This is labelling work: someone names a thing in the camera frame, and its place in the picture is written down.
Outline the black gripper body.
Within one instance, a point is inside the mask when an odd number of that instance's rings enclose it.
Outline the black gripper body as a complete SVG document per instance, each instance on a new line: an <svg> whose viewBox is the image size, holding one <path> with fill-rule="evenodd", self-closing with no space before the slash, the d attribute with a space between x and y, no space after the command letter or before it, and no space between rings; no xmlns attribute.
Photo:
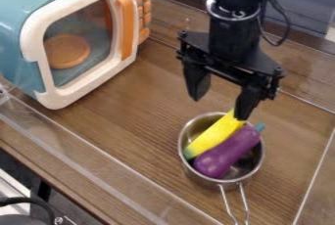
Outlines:
<svg viewBox="0 0 335 225"><path fill-rule="evenodd" d="M257 0L248 11L227 9L219 0L207 0L209 31L181 31L177 51L182 64L184 60L193 61L205 67L211 76L217 75L243 88L257 85L263 100L275 97L284 77L283 68L260 49L260 42L268 39L261 26L267 5L279 13L286 12L276 0Z"/></svg>

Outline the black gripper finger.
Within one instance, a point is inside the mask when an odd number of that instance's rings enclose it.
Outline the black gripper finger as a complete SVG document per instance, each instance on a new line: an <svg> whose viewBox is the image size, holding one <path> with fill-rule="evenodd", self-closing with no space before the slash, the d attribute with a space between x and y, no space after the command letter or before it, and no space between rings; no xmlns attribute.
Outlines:
<svg viewBox="0 0 335 225"><path fill-rule="evenodd" d="M199 101L207 94L211 87L211 74L203 65L193 61L184 60L184 77L188 92L194 101Z"/></svg>
<svg viewBox="0 0 335 225"><path fill-rule="evenodd" d="M261 100L263 89L257 85L248 85L244 87L236 100L235 118L237 120L248 120Z"/></svg>

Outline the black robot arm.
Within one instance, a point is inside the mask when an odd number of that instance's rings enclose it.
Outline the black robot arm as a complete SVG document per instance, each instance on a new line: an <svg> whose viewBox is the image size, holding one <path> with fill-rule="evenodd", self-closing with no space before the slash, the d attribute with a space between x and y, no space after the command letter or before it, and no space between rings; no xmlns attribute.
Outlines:
<svg viewBox="0 0 335 225"><path fill-rule="evenodd" d="M283 67L261 51L267 39L261 29L266 6L283 7L276 0L207 0L209 31L181 31L177 57L190 97L197 101L211 87L211 76L241 86L235 118L249 118L257 104L276 97Z"/></svg>

